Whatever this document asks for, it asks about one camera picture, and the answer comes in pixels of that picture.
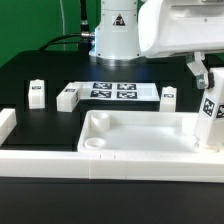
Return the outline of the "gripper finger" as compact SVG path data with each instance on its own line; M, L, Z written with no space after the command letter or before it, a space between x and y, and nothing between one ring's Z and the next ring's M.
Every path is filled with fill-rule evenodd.
M205 54L203 52L190 52L186 55L187 66L196 77L198 89L214 87L214 74L206 69L204 60Z

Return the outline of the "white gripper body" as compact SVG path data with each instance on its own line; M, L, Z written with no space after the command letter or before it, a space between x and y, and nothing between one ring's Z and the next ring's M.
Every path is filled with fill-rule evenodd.
M139 10L140 49L148 58L224 50L224 0L147 0Z

